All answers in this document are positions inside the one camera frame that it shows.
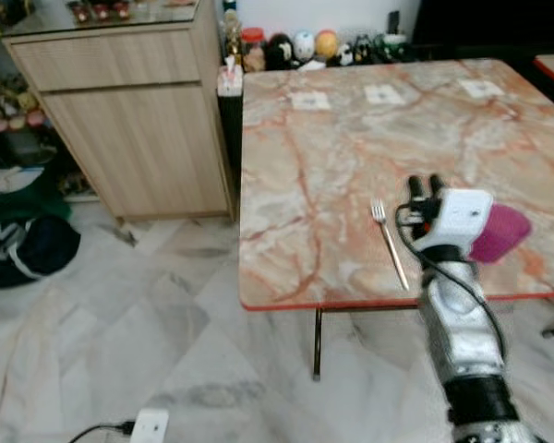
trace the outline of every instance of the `white tile floor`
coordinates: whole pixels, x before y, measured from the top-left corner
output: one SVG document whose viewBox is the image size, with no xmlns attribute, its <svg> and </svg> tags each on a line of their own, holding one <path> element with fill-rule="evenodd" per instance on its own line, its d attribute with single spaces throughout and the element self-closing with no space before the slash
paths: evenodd
<svg viewBox="0 0 554 443">
<path fill-rule="evenodd" d="M 65 270 L 0 292 L 0 443 L 65 443 L 144 406 L 170 410 L 167 442 L 450 441 L 415 312 L 327 315 L 315 383 L 313 313 L 242 309 L 231 223 L 142 223 L 132 248 L 98 205 L 72 222 Z M 554 305 L 495 308 L 516 404 L 554 443 Z M 105 437 L 83 443 L 121 441 Z"/>
</svg>

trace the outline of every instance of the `wire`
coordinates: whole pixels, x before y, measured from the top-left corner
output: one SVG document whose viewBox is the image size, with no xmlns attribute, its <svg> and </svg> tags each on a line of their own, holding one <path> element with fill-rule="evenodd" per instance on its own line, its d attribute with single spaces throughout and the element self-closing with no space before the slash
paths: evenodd
<svg viewBox="0 0 554 443">
<path fill-rule="evenodd" d="M 91 426 L 88 429 L 85 429 L 82 432 L 80 432 L 74 438 L 72 438 L 69 441 L 69 443 L 76 443 L 78 440 L 85 437 L 90 432 L 98 431 L 100 429 L 119 432 L 124 436 L 128 437 L 128 436 L 131 436 L 131 433 L 133 432 L 133 427 L 135 424 L 136 424 L 135 420 L 128 420 L 120 425 L 100 424 L 100 425 Z"/>
<path fill-rule="evenodd" d="M 405 224 L 401 223 L 400 221 L 400 211 L 410 208 L 410 205 L 407 203 L 404 203 L 403 205 L 400 205 L 398 208 L 396 208 L 396 212 L 394 214 L 394 221 L 396 223 L 396 230 L 398 231 L 398 234 L 400 235 L 400 239 L 404 243 L 404 245 L 408 248 L 408 250 L 421 262 L 427 264 L 429 267 L 434 269 L 436 272 L 444 276 L 445 278 L 453 281 L 455 284 L 460 286 L 462 289 L 464 289 L 475 301 L 476 303 L 482 307 L 487 314 L 488 320 L 490 321 L 490 324 L 492 325 L 492 328 L 495 331 L 495 336 L 497 337 L 497 341 L 499 342 L 499 351 L 500 356 L 502 357 L 502 360 L 504 362 L 507 361 L 507 345 L 505 341 L 505 337 L 502 333 L 502 330 L 500 329 L 499 321 L 497 320 L 497 317 L 495 316 L 494 312 L 490 309 L 490 306 L 488 306 L 487 302 L 480 298 L 474 289 L 465 281 L 462 279 L 456 277 L 451 272 L 445 270 L 441 266 L 439 266 L 437 263 L 435 263 L 433 260 L 428 258 L 425 254 L 423 254 L 421 251 L 418 251 L 415 249 L 414 246 L 408 241 L 406 238 L 406 235 L 404 235 L 403 227 L 405 227 Z"/>
</svg>

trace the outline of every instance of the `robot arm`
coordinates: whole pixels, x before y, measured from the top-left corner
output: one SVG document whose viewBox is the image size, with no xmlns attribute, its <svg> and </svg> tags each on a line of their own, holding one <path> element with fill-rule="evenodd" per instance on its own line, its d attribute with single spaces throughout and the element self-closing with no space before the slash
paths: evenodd
<svg viewBox="0 0 554 443">
<path fill-rule="evenodd" d="M 410 201 L 396 210 L 396 224 L 423 269 L 419 311 L 450 404 L 453 441 L 536 443 L 511 403 L 504 339 L 484 300 L 476 266 L 465 259 L 484 229 L 492 196 L 445 188 L 436 175 L 430 179 L 430 197 L 424 196 L 417 177 L 409 179 L 409 187 Z M 406 228 L 412 229 L 413 242 L 406 238 Z"/>
</svg>

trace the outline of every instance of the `silver fork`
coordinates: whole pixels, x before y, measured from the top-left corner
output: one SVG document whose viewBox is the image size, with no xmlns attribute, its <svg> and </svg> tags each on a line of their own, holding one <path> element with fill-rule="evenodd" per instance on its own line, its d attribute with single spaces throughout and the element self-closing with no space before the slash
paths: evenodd
<svg viewBox="0 0 554 443">
<path fill-rule="evenodd" d="M 373 217 L 373 220 L 378 223 L 381 229 L 381 233 L 384 236 L 384 240 L 386 240 L 386 246 L 390 251 L 391 259 L 394 262 L 394 267 L 396 268 L 396 273 L 398 274 L 400 283 L 403 285 L 403 288 L 408 291 L 408 280 L 404 275 L 403 265 L 398 258 L 396 248 L 394 247 L 394 242 L 392 241 L 390 236 L 390 231 L 388 231 L 388 227 L 386 226 L 386 211 L 384 210 L 383 201 L 377 200 L 375 198 L 371 199 L 371 216 Z"/>
</svg>

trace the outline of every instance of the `power strip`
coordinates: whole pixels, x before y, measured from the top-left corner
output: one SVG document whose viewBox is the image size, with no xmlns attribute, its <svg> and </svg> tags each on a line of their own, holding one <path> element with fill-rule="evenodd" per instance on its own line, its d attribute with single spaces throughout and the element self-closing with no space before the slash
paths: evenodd
<svg viewBox="0 0 554 443">
<path fill-rule="evenodd" d="M 142 409 L 129 443 L 163 443 L 168 418 L 168 411 L 165 409 Z"/>
</svg>

